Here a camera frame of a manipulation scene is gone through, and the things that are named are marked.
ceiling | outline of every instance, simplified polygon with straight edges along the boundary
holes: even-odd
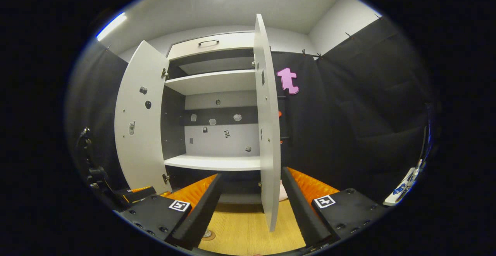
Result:
[[[206,26],[255,26],[308,34],[337,0],[137,0],[102,43],[122,53],[142,40]]]

black fabric wall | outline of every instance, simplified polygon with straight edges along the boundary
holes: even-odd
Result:
[[[77,160],[74,148],[78,136],[87,126],[91,131],[94,161],[103,166],[114,190],[129,187],[122,174],[114,137],[115,102],[126,67],[126,61],[95,39],[76,63],[65,99],[64,127],[73,160]],[[77,162],[82,177],[86,178],[85,162]]]
[[[382,17],[317,61],[277,52],[272,59],[275,72],[296,73],[300,88],[279,102],[292,130],[292,141],[281,145],[282,166],[384,201],[419,159],[432,101],[407,38]],[[279,77],[276,83],[284,95]]]

cabinet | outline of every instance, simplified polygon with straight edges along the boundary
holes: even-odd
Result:
[[[167,79],[171,64],[181,66],[184,74]],[[157,192],[171,191],[174,180],[163,179],[167,166],[260,171],[260,199],[268,229],[274,231],[280,132],[262,16],[256,15],[254,32],[180,42],[167,57],[143,41],[117,95],[115,142],[131,188],[152,185]]]

pink object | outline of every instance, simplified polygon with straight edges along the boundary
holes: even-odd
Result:
[[[280,181],[280,188],[279,188],[279,201],[284,201],[285,199],[288,198],[288,194],[286,193],[286,190],[284,189],[284,186],[282,185],[282,180]]]
[[[297,86],[293,86],[293,79],[296,78],[296,74],[291,73],[288,67],[278,71],[277,76],[281,78],[283,90],[289,89],[289,94],[291,95],[298,93],[300,89]]]

ceiling light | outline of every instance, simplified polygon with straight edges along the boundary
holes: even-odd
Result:
[[[114,30],[119,24],[121,24],[123,21],[125,21],[127,17],[124,15],[124,13],[119,14],[113,21],[111,21],[103,30],[96,35],[96,39],[98,41],[101,41],[105,36],[107,36],[112,30]]]

